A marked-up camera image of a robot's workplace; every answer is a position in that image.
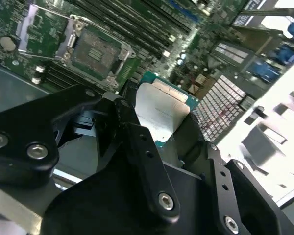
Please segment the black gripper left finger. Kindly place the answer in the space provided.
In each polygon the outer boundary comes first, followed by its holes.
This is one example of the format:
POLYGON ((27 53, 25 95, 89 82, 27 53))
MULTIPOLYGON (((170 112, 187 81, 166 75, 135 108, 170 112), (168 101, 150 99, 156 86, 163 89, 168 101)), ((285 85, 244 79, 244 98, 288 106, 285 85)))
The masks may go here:
POLYGON ((74 118, 94 115, 98 155, 125 160, 154 217, 179 217, 180 203, 149 130, 123 98, 109 100, 76 85, 0 112, 0 183, 24 188, 46 184, 59 161, 59 147, 74 138, 74 118))

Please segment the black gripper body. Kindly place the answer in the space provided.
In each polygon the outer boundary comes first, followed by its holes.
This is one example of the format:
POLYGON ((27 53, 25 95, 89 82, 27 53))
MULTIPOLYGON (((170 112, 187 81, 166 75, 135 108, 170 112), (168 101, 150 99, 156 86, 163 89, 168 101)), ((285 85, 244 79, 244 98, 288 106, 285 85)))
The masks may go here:
POLYGON ((165 166, 181 205, 179 220, 162 224, 147 209, 138 179, 125 160, 63 191, 43 219, 45 235, 216 235, 204 183, 165 166))

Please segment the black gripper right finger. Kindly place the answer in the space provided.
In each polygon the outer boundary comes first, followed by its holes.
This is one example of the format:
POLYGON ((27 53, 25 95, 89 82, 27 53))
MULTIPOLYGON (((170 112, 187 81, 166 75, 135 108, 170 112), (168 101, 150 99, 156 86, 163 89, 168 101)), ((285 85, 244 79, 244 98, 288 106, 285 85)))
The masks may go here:
POLYGON ((199 176, 204 204, 218 235, 294 235, 294 225, 248 168, 238 160, 225 162, 206 141, 197 117, 187 114, 173 134, 182 169, 199 176))

